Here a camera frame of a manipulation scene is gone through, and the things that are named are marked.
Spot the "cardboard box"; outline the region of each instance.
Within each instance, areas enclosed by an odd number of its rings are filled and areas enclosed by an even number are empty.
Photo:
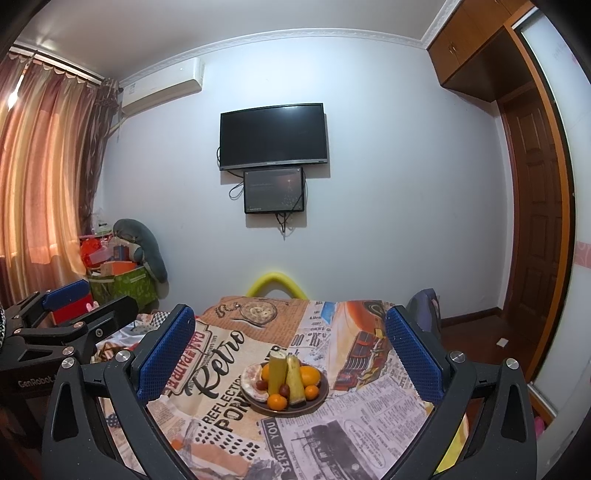
[[[138,266],[135,262],[112,261],[105,262],[100,266],[100,274],[104,277],[109,275],[121,275],[136,269]]]

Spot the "monitor screen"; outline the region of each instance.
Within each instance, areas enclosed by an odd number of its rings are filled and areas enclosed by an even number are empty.
[[[302,167],[244,171],[244,213],[303,212]]]
[[[220,170],[327,161],[322,103],[222,114]]]

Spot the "peeled banana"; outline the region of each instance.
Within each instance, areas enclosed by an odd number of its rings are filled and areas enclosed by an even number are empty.
[[[291,353],[287,355],[287,380],[285,383],[290,387],[290,406],[294,407],[306,401],[304,384],[301,381],[300,361]]]
[[[279,393],[279,387],[285,383],[287,359],[285,352],[271,352],[269,355],[269,395]]]

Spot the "tangerine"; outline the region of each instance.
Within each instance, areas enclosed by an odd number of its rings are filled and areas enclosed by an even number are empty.
[[[304,389],[304,395],[306,396],[307,401],[316,399],[319,393],[320,390],[316,385],[309,385]]]
[[[320,371],[309,365],[300,367],[301,382],[305,387],[320,384]]]
[[[267,406],[275,411],[285,410],[287,408],[287,399],[279,395],[279,393],[273,393],[267,398]]]
[[[261,378],[265,381],[269,381],[269,364],[266,364],[261,371]]]

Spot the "ceiling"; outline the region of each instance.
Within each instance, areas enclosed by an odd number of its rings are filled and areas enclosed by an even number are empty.
[[[19,40],[122,80],[184,51],[292,28],[420,40],[444,0],[51,0]]]

